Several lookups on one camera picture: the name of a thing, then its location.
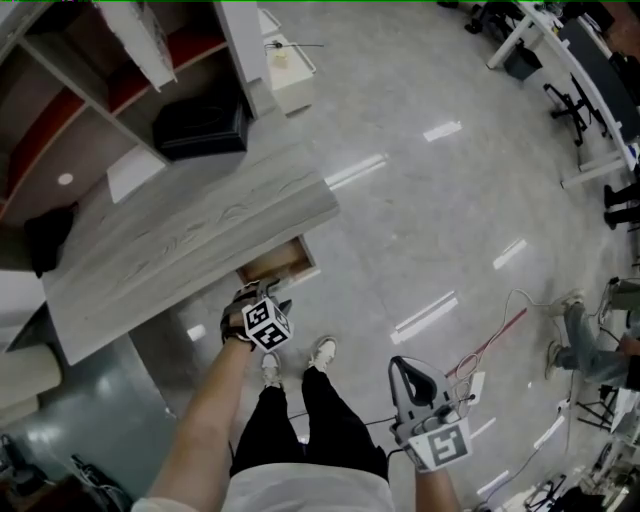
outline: chair wheel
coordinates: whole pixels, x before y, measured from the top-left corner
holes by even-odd
[[[478,20],[471,20],[471,23],[467,23],[464,29],[469,32],[469,34],[476,35],[482,32],[482,23]]]

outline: black pants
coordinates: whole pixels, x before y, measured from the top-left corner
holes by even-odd
[[[277,462],[304,462],[359,469],[388,480],[384,450],[371,440],[367,426],[338,396],[325,373],[309,368],[302,381],[309,413],[306,454],[287,417],[287,398],[267,387],[242,433],[231,476],[245,469]]]
[[[632,183],[618,192],[611,192],[609,202],[611,204],[624,204],[627,201],[640,199],[640,183]]]
[[[640,199],[640,183],[633,183],[618,192],[611,192],[609,196],[609,204],[624,204],[628,201]],[[607,214],[608,221],[613,224],[623,222],[636,222],[640,220],[640,206],[633,208],[625,208],[617,212],[609,212]]]

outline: white shirt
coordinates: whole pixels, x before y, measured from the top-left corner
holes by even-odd
[[[317,464],[266,464],[242,471],[229,482],[222,512],[394,512],[389,484],[356,469]],[[181,503],[151,498],[131,512],[194,511]]]

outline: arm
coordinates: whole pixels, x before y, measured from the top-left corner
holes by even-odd
[[[627,356],[640,356],[640,341],[623,334],[620,338],[620,351]]]
[[[446,469],[416,472],[416,512],[459,512],[460,503]]]
[[[209,512],[220,506],[227,453],[251,346],[230,339],[209,368],[180,421],[150,497]]]

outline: round light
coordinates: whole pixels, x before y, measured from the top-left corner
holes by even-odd
[[[68,172],[58,176],[58,183],[62,186],[68,185],[72,181],[73,181],[73,175],[69,174]]]

